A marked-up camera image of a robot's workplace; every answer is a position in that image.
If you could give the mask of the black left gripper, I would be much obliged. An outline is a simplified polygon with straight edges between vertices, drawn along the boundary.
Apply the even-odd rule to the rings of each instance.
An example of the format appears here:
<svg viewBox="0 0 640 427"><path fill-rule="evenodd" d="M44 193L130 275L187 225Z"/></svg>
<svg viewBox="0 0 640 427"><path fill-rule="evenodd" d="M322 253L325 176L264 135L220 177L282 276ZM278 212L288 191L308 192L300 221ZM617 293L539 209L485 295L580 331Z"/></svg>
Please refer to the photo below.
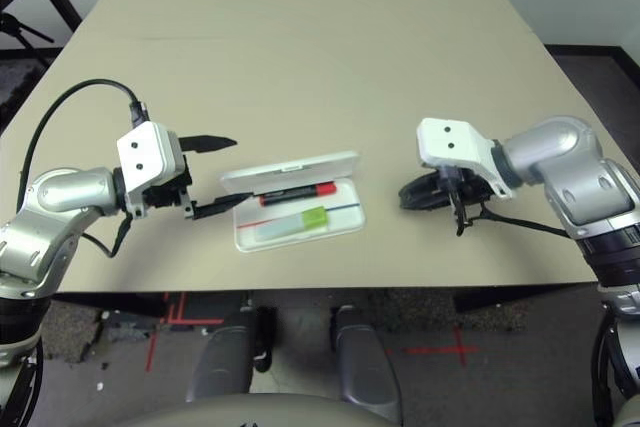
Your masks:
<svg viewBox="0 0 640 427"><path fill-rule="evenodd" d="M179 138L183 152L207 153L233 147L237 142L227 137L212 135L185 136ZM179 207L186 218L200 220L225 213L253 196L251 192L230 194L216 198L212 203L199 206L192 202L188 187L193 183L188 164L184 171L159 186L151 186L143 192L146 207Z"/></svg>

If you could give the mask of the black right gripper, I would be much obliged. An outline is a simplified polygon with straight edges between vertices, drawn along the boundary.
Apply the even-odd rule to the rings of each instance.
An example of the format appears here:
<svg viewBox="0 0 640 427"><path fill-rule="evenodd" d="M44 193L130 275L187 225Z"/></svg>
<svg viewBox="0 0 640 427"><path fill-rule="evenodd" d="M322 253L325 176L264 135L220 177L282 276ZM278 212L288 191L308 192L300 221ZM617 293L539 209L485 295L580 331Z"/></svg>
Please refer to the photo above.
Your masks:
<svg viewBox="0 0 640 427"><path fill-rule="evenodd" d="M466 168L442 168L408 182L398 195L404 210L437 210L451 205L460 237L473 224L466 207L482 204L494 194L482 177Z"/></svg>

